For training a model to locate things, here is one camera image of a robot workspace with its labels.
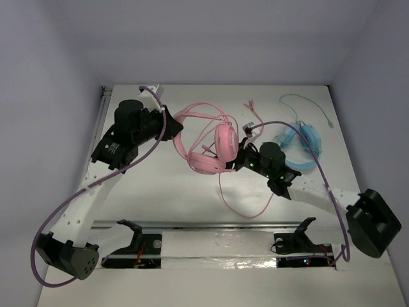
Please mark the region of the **pink headphones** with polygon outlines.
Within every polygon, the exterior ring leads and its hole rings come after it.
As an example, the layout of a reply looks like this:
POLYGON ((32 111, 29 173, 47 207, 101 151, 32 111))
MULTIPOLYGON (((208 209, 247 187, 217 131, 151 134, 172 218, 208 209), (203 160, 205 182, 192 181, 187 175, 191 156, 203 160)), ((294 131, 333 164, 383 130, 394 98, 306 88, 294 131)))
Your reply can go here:
POLYGON ((182 142, 181 133, 173 139, 178 154, 190 169, 204 175, 228 172, 226 163, 236 157, 239 144, 237 120, 221 107, 210 102, 188 105, 173 116, 181 124, 186 120, 204 119, 209 122, 202 128, 189 148, 182 142))

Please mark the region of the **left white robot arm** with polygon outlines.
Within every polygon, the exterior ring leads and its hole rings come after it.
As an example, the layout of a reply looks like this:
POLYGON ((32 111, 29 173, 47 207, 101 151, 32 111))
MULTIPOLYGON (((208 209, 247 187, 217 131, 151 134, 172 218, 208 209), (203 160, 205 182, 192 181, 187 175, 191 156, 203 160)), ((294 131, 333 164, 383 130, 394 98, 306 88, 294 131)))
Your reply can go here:
POLYGON ((77 279, 86 279, 110 253, 106 245, 90 239, 96 215, 112 188, 126 171, 148 158, 161 141, 169 141, 183 130, 167 106, 156 102, 150 109, 140 100, 119 103, 114 123, 102 135, 93 153, 92 163, 106 165, 108 173, 93 182, 88 179, 43 222, 30 251, 32 273, 47 288, 63 287, 77 279), (61 283, 45 281, 36 267, 35 256, 71 278, 61 283))

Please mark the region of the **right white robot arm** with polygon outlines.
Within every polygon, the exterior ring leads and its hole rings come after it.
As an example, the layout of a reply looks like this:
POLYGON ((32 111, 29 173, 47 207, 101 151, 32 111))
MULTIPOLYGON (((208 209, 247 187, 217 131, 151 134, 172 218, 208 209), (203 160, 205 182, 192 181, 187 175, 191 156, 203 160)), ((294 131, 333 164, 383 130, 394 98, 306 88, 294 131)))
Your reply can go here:
POLYGON ((285 158, 276 143, 266 142, 256 148, 243 139, 236 158, 227 167, 234 171, 247 168, 265 177, 276 196, 334 214, 340 222, 343 244, 352 243, 367 256, 381 257, 402 229, 381 194, 372 189, 350 192, 308 180, 288 167, 285 158))

